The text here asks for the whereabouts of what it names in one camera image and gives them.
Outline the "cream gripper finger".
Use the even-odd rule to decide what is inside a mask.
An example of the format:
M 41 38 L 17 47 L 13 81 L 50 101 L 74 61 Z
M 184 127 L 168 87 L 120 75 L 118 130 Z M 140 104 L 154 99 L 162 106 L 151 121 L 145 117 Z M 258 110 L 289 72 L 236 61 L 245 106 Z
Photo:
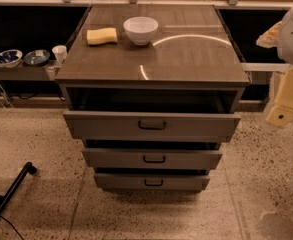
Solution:
M 274 101 L 265 120 L 273 127 L 285 127 L 293 120 L 293 65 L 280 76 Z
M 276 47 L 281 24 L 281 21 L 277 22 L 266 32 L 260 35 L 256 41 L 256 44 L 263 48 Z

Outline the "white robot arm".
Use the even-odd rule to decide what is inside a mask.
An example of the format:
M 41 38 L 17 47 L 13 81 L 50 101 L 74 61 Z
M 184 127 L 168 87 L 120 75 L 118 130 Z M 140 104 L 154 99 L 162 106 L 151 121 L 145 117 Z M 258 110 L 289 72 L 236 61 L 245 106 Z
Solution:
M 265 116 L 269 125 L 284 127 L 293 120 L 293 6 L 281 21 L 259 36 L 256 44 L 263 48 L 276 47 L 278 57 L 289 64 L 280 76 L 277 93 Z

